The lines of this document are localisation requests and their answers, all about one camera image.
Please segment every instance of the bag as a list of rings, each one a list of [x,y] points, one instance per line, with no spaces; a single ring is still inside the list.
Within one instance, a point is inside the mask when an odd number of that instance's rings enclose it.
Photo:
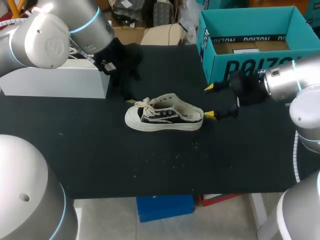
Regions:
[[[116,22],[119,25],[129,26],[136,21],[148,23],[150,16],[152,16],[154,1],[109,0],[109,4],[112,16]]]

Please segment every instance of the white rubber sole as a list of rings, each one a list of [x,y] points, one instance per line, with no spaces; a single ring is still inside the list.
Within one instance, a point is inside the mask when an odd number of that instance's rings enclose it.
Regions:
[[[155,132],[160,130],[181,130],[181,131],[196,131],[201,128],[203,119],[196,123],[172,123],[172,124],[152,124],[141,122],[137,113],[132,113],[131,108],[125,114],[124,121],[128,127],[142,131]]]

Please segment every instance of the red box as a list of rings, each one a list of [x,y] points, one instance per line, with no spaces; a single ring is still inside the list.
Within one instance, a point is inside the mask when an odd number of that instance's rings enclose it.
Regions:
[[[228,200],[228,199],[235,198],[235,197],[240,196],[240,195],[242,195],[242,194],[241,193],[237,193],[237,194],[222,194],[220,196],[216,196],[216,197],[213,197],[213,198],[210,198],[210,199],[207,199],[207,200],[204,200],[204,196],[200,195],[199,196],[199,200],[200,200],[201,204],[204,207],[206,207],[206,206],[209,206],[209,205],[212,205],[212,204],[216,204],[216,203]]]

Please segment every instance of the cable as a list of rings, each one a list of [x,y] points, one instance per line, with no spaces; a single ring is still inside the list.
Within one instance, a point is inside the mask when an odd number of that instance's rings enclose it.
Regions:
[[[169,32],[168,32],[168,46],[170,46],[170,30],[171,30],[173,25],[174,25],[174,23],[171,24],[171,26],[169,28]]]
[[[23,23],[27,20],[27,18],[14,18],[5,21],[0,21],[0,27],[11,25],[11,24],[19,24]]]
[[[293,170],[294,170],[295,180],[297,183],[300,182],[300,177],[298,172],[298,163],[297,163],[298,142],[299,142],[299,133],[298,131],[295,131],[292,158],[293,158]]]
[[[149,31],[150,27],[146,30],[145,34],[143,34],[143,37],[145,37],[145,35],[147,34],[147,32]]]

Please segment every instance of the white box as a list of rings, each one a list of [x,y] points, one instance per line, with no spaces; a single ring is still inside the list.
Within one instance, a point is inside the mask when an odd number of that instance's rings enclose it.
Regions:
[[[26,67],[0,78],[6,96],[104,99],[110,76],[86,59],[68,59],[56,69]]]

